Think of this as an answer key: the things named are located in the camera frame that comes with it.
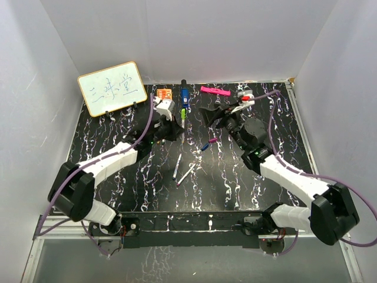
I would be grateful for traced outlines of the aluminium front rail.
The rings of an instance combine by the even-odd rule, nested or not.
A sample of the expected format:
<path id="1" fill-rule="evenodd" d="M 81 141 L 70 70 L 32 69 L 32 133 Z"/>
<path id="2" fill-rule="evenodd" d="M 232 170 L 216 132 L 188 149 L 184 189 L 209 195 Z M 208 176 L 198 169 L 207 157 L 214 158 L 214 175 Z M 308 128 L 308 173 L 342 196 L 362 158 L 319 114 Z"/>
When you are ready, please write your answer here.
<path id="1" fill-rule="evenodd" d="M 131 236 L 143 232 L 196 232 L 215 233 L 240 231 L 252 235 L 277 234 L 302 231 L 313 234 L 327 245 L 333 245 L 353 227 L 343 217 L 313 217 L 307 209 L 300 213 L 284 212 L 268 215 L 261 212 L 197 212 L 197 213 L 125 213 L 110 226 L 96 222 L 50 218 L 37 236 L 61 233 L 67 229 L 87 228 L 91 236 Z"/>

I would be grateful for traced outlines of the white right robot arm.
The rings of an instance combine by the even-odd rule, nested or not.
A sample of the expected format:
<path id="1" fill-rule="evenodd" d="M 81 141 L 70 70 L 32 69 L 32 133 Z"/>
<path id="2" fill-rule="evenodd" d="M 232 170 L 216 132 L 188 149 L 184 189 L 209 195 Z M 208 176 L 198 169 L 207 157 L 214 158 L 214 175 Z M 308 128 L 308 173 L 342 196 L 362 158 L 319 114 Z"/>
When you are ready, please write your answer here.
<path id="1" fill-rule="evenodd" d="M 239 108 L 220 104 L 214 109 L 199 109 L 204 123 L 224 128 L 242 149 L 246 167 L 258 175 L 274 181 L 298 197 L 304 206 L 276 203 L 263 213 L 263 229 L 271 234 L 282 228 L 313 232 L 327 245 L 334 245 L 360 221 L 349 188 L 336 182 L 328 184 L 276 157 L 265 143 L 267 131 L 261 120 L 242 121 Z"/>

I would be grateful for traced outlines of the lime green pen cap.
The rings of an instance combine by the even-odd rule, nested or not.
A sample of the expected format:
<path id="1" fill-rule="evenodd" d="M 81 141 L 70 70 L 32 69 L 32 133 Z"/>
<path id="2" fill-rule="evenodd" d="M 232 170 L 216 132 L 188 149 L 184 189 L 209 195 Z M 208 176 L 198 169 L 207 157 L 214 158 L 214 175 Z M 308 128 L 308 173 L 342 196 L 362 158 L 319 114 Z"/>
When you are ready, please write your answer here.
<path id="1" fill-rule="evenodd" d="M 184 108 L 181 110 L 181 119 L 182 120 L 186 119 L 186 109 L 184 109 Z"/>

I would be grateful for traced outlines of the orange spiral notepad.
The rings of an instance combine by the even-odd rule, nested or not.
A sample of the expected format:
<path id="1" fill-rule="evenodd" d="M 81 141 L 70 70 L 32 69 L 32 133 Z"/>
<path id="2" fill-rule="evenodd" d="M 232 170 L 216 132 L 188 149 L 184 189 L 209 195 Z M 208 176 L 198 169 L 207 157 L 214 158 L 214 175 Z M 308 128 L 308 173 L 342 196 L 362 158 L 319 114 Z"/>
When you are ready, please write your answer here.
<path id="1" fill-rule="evenodd" d="M 157 97 L 161 100 L 164 100 L 164 99 L 172 100 L 173 92 L 171 89 L 166 89 L 166 88 L 157 89 Z"/>

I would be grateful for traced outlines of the white pen blue tip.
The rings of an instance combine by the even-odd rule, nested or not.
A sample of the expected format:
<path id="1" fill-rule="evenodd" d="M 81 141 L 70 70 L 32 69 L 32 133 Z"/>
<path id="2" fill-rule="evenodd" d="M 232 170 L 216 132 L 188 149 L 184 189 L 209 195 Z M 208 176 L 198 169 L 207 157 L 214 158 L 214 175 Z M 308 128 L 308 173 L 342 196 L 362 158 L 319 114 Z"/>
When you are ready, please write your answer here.
<path id="1" fill-rule="evenodd" d="M 177 159 L 177 162 L 176 162 L 176 166 L 175 166 L 174 172 L 173 172 L 173 180 L 176 180 L 177 172 L 178 172 L 178 168 L 179 168 L 179 164 L 180 164 L 181 158 L 182 158 L 182 153 L 180 153 L 179 156 L 178 156 L 178 159 Z"/>

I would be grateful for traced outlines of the white pen purple tip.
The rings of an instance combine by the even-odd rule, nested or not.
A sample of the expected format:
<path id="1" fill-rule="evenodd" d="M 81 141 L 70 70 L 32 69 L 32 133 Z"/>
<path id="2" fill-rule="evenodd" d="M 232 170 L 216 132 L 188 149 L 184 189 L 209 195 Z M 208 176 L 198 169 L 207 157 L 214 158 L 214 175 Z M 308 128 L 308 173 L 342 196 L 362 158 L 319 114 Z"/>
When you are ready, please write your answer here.
<path id="1" fill-rule="evenodd" d="M 182 182 L 184 181 L 184 179 L 193 171 L 193 169 L 195 168 L 195 164 L 193 164 L 192 166 L 190 166 L 189 170 L 181 177 L 181 179 L 177 182 L 177 187 L 179 187 Z"/>

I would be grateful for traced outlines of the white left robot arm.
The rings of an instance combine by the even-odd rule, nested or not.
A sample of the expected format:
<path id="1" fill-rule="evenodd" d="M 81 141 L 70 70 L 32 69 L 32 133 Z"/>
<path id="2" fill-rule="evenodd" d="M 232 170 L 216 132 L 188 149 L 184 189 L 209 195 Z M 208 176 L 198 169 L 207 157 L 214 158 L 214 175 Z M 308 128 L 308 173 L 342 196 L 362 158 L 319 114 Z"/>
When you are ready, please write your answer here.
<path id="1" fill-rule="evenodd" d="M 90 160 L 65 162 L 53 183 L 48 201 L 72 221 L 96 222 L 109 235 L 121 230 L 122 221 L 115 209 L 94 199 L 97 186 L 125 167 L 139 162 L 151 152 L 155 142 L 175 141 L 184 132 L 176 119 L 165 115 L 150 123 L 145 136 L 132 132 L 116 146 Z"/>

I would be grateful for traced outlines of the small whiteboard with writing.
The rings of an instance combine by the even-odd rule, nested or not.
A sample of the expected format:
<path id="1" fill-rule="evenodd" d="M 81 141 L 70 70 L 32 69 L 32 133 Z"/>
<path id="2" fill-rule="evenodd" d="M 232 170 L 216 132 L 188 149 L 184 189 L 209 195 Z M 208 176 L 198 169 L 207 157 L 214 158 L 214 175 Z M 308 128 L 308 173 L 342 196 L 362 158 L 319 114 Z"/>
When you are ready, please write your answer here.
<path id="1" fill-rule="evenodd" d="M 134 61 L 81 75 L 77 82 L 91 117 L 102 116 L 148 99 Z"/>

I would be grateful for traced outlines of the blue stapler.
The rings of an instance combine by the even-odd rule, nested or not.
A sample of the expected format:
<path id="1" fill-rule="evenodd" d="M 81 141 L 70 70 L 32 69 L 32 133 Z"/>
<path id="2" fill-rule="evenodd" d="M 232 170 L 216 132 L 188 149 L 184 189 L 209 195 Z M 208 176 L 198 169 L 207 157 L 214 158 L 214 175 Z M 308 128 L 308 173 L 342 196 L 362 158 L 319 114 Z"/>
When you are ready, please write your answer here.
<path id="1" fill-rule="evenodd" d="M 182 106 L 183 108 L 188 108 L 189 107 L 189 90 L 187 87 L 187 81 L 186 80 L 181 80 L 181 101 L 182 101 Z"/>

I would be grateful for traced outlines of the blue pen cap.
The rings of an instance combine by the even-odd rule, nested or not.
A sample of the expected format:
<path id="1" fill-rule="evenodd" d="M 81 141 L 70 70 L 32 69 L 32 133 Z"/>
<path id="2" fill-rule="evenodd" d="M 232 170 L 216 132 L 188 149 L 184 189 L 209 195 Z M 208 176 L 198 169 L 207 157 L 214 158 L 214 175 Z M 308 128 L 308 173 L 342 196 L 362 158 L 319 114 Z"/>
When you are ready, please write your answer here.
<path id="1" fill-rule="evenodd" d="M 201 151 L 205 151 L 207 148 L 209 147 L 209 144 L 205 144 L 202 148 L 201 148 Z"/>

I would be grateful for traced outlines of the pink utility knife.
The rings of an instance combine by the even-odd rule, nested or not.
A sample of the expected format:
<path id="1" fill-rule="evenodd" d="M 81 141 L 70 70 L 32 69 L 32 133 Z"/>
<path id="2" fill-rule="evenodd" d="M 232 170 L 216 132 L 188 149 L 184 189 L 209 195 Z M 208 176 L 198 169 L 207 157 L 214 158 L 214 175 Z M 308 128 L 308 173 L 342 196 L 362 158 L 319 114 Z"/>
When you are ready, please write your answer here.
<path id="1" fill-rule="evenodd" d="M 222 90 L 219 88 L 210 88 L 210 87 L 205 87 L 205 86 L 201 86 L 200 91 L 205 92 L 205 93 L 220 95 L 220 96 L 227 96 L 227 97 L 231 95 L 231 92 L 229 90 Z"/>

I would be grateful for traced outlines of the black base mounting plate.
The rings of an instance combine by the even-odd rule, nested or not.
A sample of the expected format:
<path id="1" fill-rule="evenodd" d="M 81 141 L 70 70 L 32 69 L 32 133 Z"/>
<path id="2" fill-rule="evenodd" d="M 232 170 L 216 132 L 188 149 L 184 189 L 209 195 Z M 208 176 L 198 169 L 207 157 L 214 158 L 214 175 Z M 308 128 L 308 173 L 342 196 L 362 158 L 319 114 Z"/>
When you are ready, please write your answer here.
<path id="1" fill-rule="evenodd" d="M 122 248 L 150 246 L 241 246 L 258 249 L 263 239 L 282 241 L 295 234 L 277 228 L 259 211 L 124 212 L 110 226 L 91 221 L 92 236 L 116 237 Z"/>

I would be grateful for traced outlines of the white pen orange tip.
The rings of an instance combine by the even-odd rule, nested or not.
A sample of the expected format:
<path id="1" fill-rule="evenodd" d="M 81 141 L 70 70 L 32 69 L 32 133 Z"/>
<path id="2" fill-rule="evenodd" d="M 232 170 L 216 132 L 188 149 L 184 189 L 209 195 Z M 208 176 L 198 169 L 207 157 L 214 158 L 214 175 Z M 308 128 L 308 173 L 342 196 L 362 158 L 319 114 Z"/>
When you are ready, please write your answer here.
<path id="1" fill-rule="evenodd" d="M 185 119 L 181 120 L 181 126 L 183 128 L 183 132 L 181 134 L 181 142 L 182 142 L 182 144 L 184 144 L 184 140 L 185 140 Z"/>

